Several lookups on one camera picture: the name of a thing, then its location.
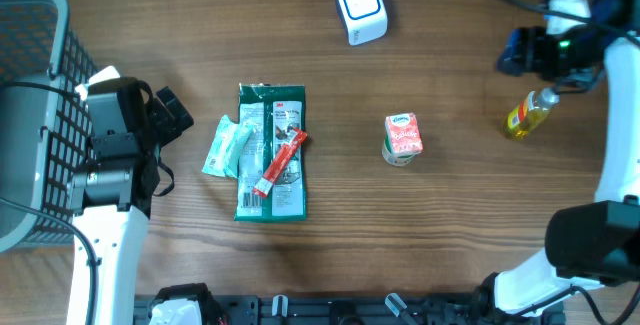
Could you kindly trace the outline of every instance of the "red wrapper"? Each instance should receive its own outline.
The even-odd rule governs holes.
[[[289,160],[291,160],[296,151],[298,151],[300,144],[307,138],[306,132],[299,129],[293,129],[293,131],[296,135],[289,143],[282,145],[276,158],[273,159],[267,171],[264,172],[262,178],[258,180],[256,186],[253,187],[253,193],[263,199],[267,197],[273,184],[278,177],[280,177],[280,174],[282,174],[282,171],[287,167],[287,164],[289,164]]]

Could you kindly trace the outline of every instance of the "bottle label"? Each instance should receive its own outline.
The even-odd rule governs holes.
[[[507,117],[507,126],[509,126],[509,129],[514,129],[527,116],[527,112],[529,112],[529,109],[533,107],[534,94],[535,91],[530,92],[529,95],[527,95],[527,97],[522,100],[520,105],[518,105],[515,109],[513,109],[513,111],[511,111],[511,113]]]

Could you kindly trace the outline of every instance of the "wooden tabletop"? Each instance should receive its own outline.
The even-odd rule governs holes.
[[[495,0],[385,0],[387,34],[351,47],[334,0],[68,1],[97,64],[171,87],[195,119],[163,149],[177,186],[153,203],[138,294],[191,282],[259,296],[470,291],[540,249],[555,211],[592,201],[604,84],[563,98],[525,142],[500,133],[545,85],[494,70],[512,28],[537,15]],[[220,118],[237,119],[240,82],[306,84],[307,221],[234,222],[236,181],[201,172]],[[425,151],[396,168],[381,156],[383,121],[402,112],[417,115]],[[70,248],[0,254],[0,323],[63,324],[72,259]],[[595,294],[612,319],[631,292]],[[569,323],[595,323],[579,296],[566,304]]]

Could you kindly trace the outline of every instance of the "gray basket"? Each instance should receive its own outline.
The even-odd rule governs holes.
[[[96,67],[69,28],[66,0],[0,0],[0,83],[25,81],[73,91]],[[28,88],[0,91],[0,196],[65,221],[66,184],[86,153],[84,104]],[[61,226],[0,204],[0,252],[70,244]]]

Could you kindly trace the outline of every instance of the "white barcode scanner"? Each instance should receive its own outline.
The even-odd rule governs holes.
[[[336,0],[349,44],[360,45],[387,32],[387,11],[382,0]]]

